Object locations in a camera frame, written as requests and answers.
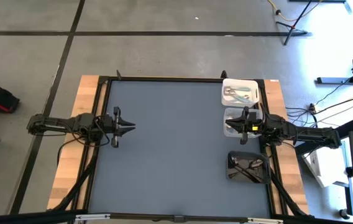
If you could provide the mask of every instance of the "black metal frame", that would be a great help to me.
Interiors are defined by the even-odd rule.
[[[197,216],[180,216],[180,215],[144,215],[133,213],[88,213],[86,210],[70,210],[70,211],[51,211],[51,212],[38,212],[38,213],[25,213],[17,215],[0,215],[0,223],[63,223],[81,221],[85,215],[95,215],[96,218],[105,219],[128,219],[128,220],[152,220],[152,221],[170,221],[175,223],[182,223],[188,221],[207,221],[207,222],[238,222],[238,223],[262,223],[265,220],[271,219],[249,218],[249,217],[197,217]],[[344,224],[346,222],[324,220],[321,218],[307,218],[289,215],[275,215],[274,223],[286,224]]]
[[[296,19],[296,21],[294,22],[294,25],[290,26],[288,24],[282,23],[282,22],[276,22],[276,24],[280,24],[282,26],[288,27],[290,28],[290,31],[288,32],[287,38],[284,41],[284,45],[287,45],[288,41],[290,40],[290,37],[293,35],[294,31],[300,31],[301,35],[307,34],[308,31],[306,30],[301,30],[301,29],[297,29],[295,28],[296,24],[298,23],[298,21],[302,18],[303,14],[305,13],[305,11],[307,10],[307,8],[309,7],[309,5],[312,3],[312,0],[309,0],[309,2],[307,3],[307,5],[305,6],[305,8],[303,9],[303,11],[301,12],[300,16],[298,16],[298,18]],[[280,10],[276,11],[276,15],[278,15],[279,13],[282,13]]]
[[[346,201],[346,213],[353,216],[353,180],[352,172],[349,172],[350,166],[350,155],[347,153],[345,142],[342,143],[342,155],[344,156],[345,168],[347,171],[348,184],[344,186],[345,189],[345,201]]]
[[[100,90],[102,88],[103,84],[106,84],[106,91],[105,91],[105,96],[104,96],[104,101],[103,101],[103,106],[102,106],[102,111],[101,114],[106,114],[106,109],[108,107],[109,103],[109,96],[110,96],[110,91],[111,91],[111,84],[112,81],[138,81],[138,82],[203,82],[203,83],[222,83],[224,78],[227,78],[227,74],[225,71],[222,72],[221,78],[177,78],[177,77],[121,77],[120,73],[117,71],[117,76],[116,77],[99,77],[98,80],[98,87],[96,90],[96,95],[93,103],[93,112],[96,112],[96,108],[98,107],[99,104],[99,94]],[[259,90],[261,92],[262,96],[262,101],[264,104],[265,109],[268,111],[268,103],[267,103],[267,97],[266,97],[266,91],[265,91],[265,83],[264,80],[255,80],[258,83]],[[261,153],[266,153],[266,145],[262,140],[259,140],[260,142],[260,150]],[[95,173],[95,168],[96,168],[96,161],[98,158],[100,147],[94,148],[93,151],[93,156],[92,159],[94,159],[94,168],[92,173],[88,177],[88,183],[87,183],[87,188],[85,192],[85,198],[83,201],[83,209],[87,210],[89,207],[89,201],[91,199],[91,191],[92,191],[92,186],[93,186],[93,180],[94,180],[94,173]],[[85,150],[84,153],[86,154],[84,157],[85,159],[81,160],[80,164],[80,170],[83,170],[86,164],[86,158],[88,155],[88,150]],[[280,166],[278,163],[277,159],[277,152],[274,149],[272,149],[272,154],[273,154],[273,164],[275,166],[275,172],[277,174],[277,177],[280,181],[281,179],[281,173],[280,173]],[[273,192],[272,192],[272,186],[267,185],[267,195],[268,195],[268,204],[269,204],[269,210],[270,210],[270,215],[273,217],[276,215],[275,211],[275,205],[274,205],[274,199],[273,199]],[[73,200],[72,205],[76,205],[78,203],[78,195],[76,195],[75,199]],[[287,215],[288,210],[287,210],[287,205],[284,202],[284,200],[280,200],[281,206],[282,206],[282,214]],[[148,216],[153,217],[153,220],[158,220],[163,218],[166,218],[166,220],[174,220],[175,216],[172,215],[146,215],[146,214],[123,214],[120,213],[120,216],[125,216],[126,219],[132,218],[132,219],[147,219]],[[181,216],[181,218],[184,221],[218,221],[218,222],[243,222],[246,218],[245,217],[191,217],[191,216]]]
[[[342,83],[345,83],[344,85],[353,85],[353,77],[350,78],[339,78],[339,77],[318,77],[316,79],[316,84],[336,84],[340,85]]]
[[[52,105],[57,94],[57,90],[60,84],[60,80],[65,69],[66,61],[73,43],[73,39],[76,36],[211,36],[211,37],[288,37],[290,36],[312,36],[311,33],[289,33],[289,32],[218,32],[218,31],[77,31],[77,26],[80,21],[81,14],[85,5],[85,0],[80,0],[76,10],[75,18],[69,31],[67,30],[0,30],[0,36],[64,36],[67,37],[65,48],[63,49],[62,56],[60,58],[59,66],[53,84],[49,91],[48,98],[44,104],[43,114],[49,116]],[[12,195],[9,204],[9,213],[18,214],[21,208],[24,195],[29,184],[29,179],[32,175],[35,160],[38,156],[40,145],[42,142],[42,136],[34,136],[29,146],[27,155],[28,158],[25,161],[25,165],[22,168],[23,171],[17,181],[16,189]]]

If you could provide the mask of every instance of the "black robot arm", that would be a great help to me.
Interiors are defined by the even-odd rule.
[[[341,145],[338,132],[333,128],[298,127],[278,115],[267,113],[263,119],[256,119],[256,113],[251,114],[248,107],[244,108],[241,117],[228,119],[226,124],[242,134],[241,144],[247,142],[248,133],[253,133],[261,134],[266,143],[277,146],[284,140],[313,142],[331,149]]]
[[[121,111],[119,107],[114,107],[114,118],[108,114],[103,116],[95,116],[91,113],[83,113],[78,116],[61,119],[49,118],[42,114],[31,117],[27,130],[30,134],[37,135],[46,131],[56,131],[62,133],[72,133],[81,139],[91,142],[99,142],[105,134],[113,134],[111,145],[118,147],[118,137],[135,129],[135,124],[121,119]]]

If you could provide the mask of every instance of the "black cable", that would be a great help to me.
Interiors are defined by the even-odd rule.
[[[69,141],[63,143],[63,144],[59,147],[59,150],[58,150],[58,157],[57,157],[57,165],[59,165],[60,152],[62,151],[62,148],[63,148],[64,146],[66,146],[67,144],[73,142],[73,141],[76,141],[76,139],[69,140]]]
[[[109,144],[109,143],[110,143],[110,139],[109,139],[108,135],[103,131],[103,129],[99,126],[98,122],[96,121],[96,118],[97,118],[97,117],[95,117],[94,122],[95,122],[95,124],[97,125],[97,128],[102,132],[102,134],[103,134],[103,135],[106,137],[106,139],[108,140],[106,143],[100,144],[100,145],[98,145],[98,146],[92,146],[92,145],[90,145],[90,144],[85,144],[85,143],[79,141],[79,140],[78,140],[79,138],[75,136],[75,132],[73,132],[73,131],[71,130],[71,127],[70,127],[69,125],[67,125],[67,124],[65,124],[65,123],[63,123],[63,122],[60,122],[60,121],[58,121],[57,123],[63,125],[65,128],[67,128],[67,130],[71,133],[71,135],[73,136],[73,138],[74,138],[78,143],[80,143],[80,144],[82,144],[82,145],[84,145],[84,146],[88,146],[88,147],[101,147],[101,146],[105,146],[105,145]]]
[[[333,125],[333,126],[337,126],[337,127],[339,127],[339,125],[338,125],[338,124],[331,124],[331,123],[327,123],[327,122],[324,122],[324,121],[320,121],[320,123],[323,123],[323,124],[328,124],[328,125]]]
[[[296,117],[299,116],[299,115],[293,114],[293,113],[300,113],[300,112],[302,112],[302,111],[304,111],[304,110],[305,110],[305,109],[301,109],[301,108],[300,108],[300,111],[289,112],[289,113],[287,113],[287,115],[288,115],[289,117],[296,118]]]
[[[264,124],[265,120],[266,120],[266,115],[265,115],[265,110],[264,110],[264,106],[262,104],[260,104],[261,108],[262,108],[262,120],[261,123],[259,123],[259,125]]]
[[[315,149],[312,149],[311,152],[309,152],[309,154],[307,156],[305,156],[304,158],[300,158],[300,160],[305,160],[306,158],[308,158],[308,156],[310,156],[312,154],[312,152],[314,152]]]
[[[236,165],[238,168],[242,169],[239,170],[237,169],[237,167],[234,167],[235,170],[241,172],[241,174],[245,175],[248,179],[250,179],[253,183],[261,183],[261,181],[259,181],[254,175],[252,175],[250,172],[246,171],[246,169],[244,169],[243,167],[241,167],[239,164]]]
[[[282,118],[280,120],[276,120],[276,119],[271,118],[270,115],[268,114],[268,112],[265,111],[263,104],[260,103],[259,105],[261,106],[262,111],[265,112],[265,115],[266,115],[267,118],[271,119],[272,121],[276,121],[276,122],[280,122],[280,123],[282,122]]]
[[[305,123],[302,124],[302,127],[305,127],[305,125],[308,124],[308,119],[309,119],[309,115],[307,114],[307,115],[306,115]]]
[[[47,136],[65,136],[66,133],[63,134],[33,134],[34,136],[42,136],[42,137],[47,137]]]
[[[293,149],[295,149],[295,146],[290,144],[290,143],[288,143],[288,142],[282,141],[282,143],[287,144],[287,145],[291,146]]]
[[[62,201],[52,210],[65,210],[67,208],[71,200],[73,200],[75,194],[77,194],[77,192],[85,182],[85,179],[92,173],[94,161],[95,159],[94,157],[92,157],[90,162],[86,166],[84,172],[81,174],[80,177],[77,178],[76,183],[73,185],[70,191],[62,199]]]
[[[279,182],[277,179],[275,173],[273,170],[271,171],[271,180],[275,187],[277,188],[278,192],[282,195],[283,199],[286,201],[286,204],[290,208],[290,210],[293,212],[294,215],[299,215],[299,216],[307,216],[305,212],[303,212],[299,206],[294,202],[294,200],[291,198],[291,196],[288,194],[286,189],[283,187],[282,183]]]
[[[334,93],[339,87],[343,86],[343,84],[347,83],[349,80],[351,80],[351,78],[348,78],[346,81],[344,81],[343,83],[341,83],[339,86],[337,86],[337,88],[335,88],[332,92],[330,92],[329,94],[327,94],[323,99],[319,100],[317,103],[315,103],[314,105],[316,106],[318,103],[320,103],[321,101],[323,101],[324,99],[327,98],[327,96],[331,95],[332,93]]]
[[[228,176],[229,176],[229,178],[231,179],[231,178],[233,178],[233,177],[235,177],[237,174],[241,174],[241,172],[242,171],[237,171],[237,172],[234,172],[234,173],[232,173],[232,174],[228,174]]]
[[[293,119],[293,123],[295,122],[295,121],[298,121],[298,119],[302,116],[302,115],[304,115],[304,114],[306,114],[307,112],[305,111],[304,113],[302,113],[302,114],[300,114],[296,119]]]
[[[335,105],[329,106],[329,107],[327,107],[327,108],[325,108],[325,109],[323,109],[323,110],[321,110],[321,111],[317,112],[316,114],[322,113],[323,111],[325,111],[325,110],[327,110],[327,109],[330,109],[330,108],[333,108],[333,107],[335,107],[335,106],[338,106],[338,105],[341,105],[341,104],[344,104],[344,103],[350,102],[350,101],[352,101],[352,100],[353,100],[353,99],[349,99],[349,100],[346,100],[346,101],[343,101],[343,102],[337,103],[337,104],[335,104]]]
[[[289,125],[292,125],[293,126],[293,128],[295,129],[295,138],[294,138],[294,140],[293,140],[293,144],[295,144],[296,143],[296,141],[298,140],[298,128],[294,125],[294,124],[291,124],[290,122],[288,122],[288,124]]]
[[[313,114],[311,111],[309,111],[309,110],[307,110],[307,109],[303,109],[303,108],[288,108],[288,107],[286,107],[286,109],[289,109],[289,110],[302,110],[302,111],[307,111],[307,112],[310,113],[310,115],[312,116],[314,122],[316,122],[316,126],[315,126],[315,127],[318,128],[318,124],[317,124],[318,120],[316,119],[315,114]]]

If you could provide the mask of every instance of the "plastic bin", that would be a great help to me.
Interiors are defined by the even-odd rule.
[[[232,88],[236,95],[245,98],[248,102],[237,100],[234,95],[225,94],[226,88]],[[225,78],[222,82],[222,104],[225,106],[252,107],[259,101],[258,83],[253,80],[236,80]]]
[[[235,129],[231,128],[229,125],[225,123],[225,120],[238,118],[241,116],[243,112],[243,108],[226,108],[224,114],[224,134],[227,137],[237,137],[241,138],[242,134],[238,133]],[[249,109],[249,112],[256,112],[257,119],[262,119],[262,111],[258,109]],[[248,138],[257,138],[260,134],[248,133]]]

